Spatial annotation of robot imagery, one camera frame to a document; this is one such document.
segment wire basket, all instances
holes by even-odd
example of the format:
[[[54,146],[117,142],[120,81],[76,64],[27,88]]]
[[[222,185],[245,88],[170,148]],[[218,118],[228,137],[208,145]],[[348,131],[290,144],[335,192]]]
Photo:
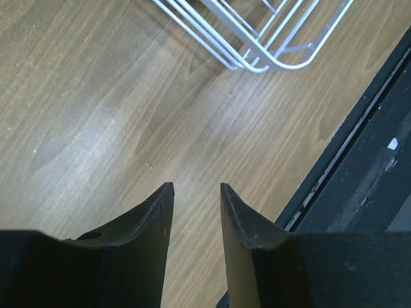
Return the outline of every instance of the wire basket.
[[[332,12],[319,35],[296,45],[291,44],[292,40],[302,32],[304,23],[309,26],[306,21],[320,0],[248,0],[260,7],[259,18],[254,22],[241,12],[236,1],[153,1],[229,69],[262,73],[269,68],[294,70],[308,65],[354,0],[339,0],[337,10]],[[280,59],[296,53],[300,54],[297,63]]]

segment white scuff mark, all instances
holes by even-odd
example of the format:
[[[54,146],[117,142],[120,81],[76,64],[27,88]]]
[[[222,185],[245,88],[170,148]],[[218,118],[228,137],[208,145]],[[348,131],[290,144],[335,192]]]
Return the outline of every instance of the white scuff mark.
[[[147,158],[145,162],[146,162],[147,167],[150,170],[152,170],[154,168],[153,162],[150,159]]]
[[[390,171],[397,164],[397,160],[392,157],[389,163],[385,166],[384,172]]]
[[[398,147],[398,140],[394,137],[390,141],[389,145],[387,146],[388,149],[395,151],[395,149]]]

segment wooden floor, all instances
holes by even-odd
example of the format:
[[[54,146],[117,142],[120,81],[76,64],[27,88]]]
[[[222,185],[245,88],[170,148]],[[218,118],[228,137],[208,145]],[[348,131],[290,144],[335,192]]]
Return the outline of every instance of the wooden floor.
[[[0,0],[0,228],[74,238],[172,181],[163,306],[212,307],[219,183],[274,220],[410,23],[355,1],[309,67],[252,74],[151,1]]]

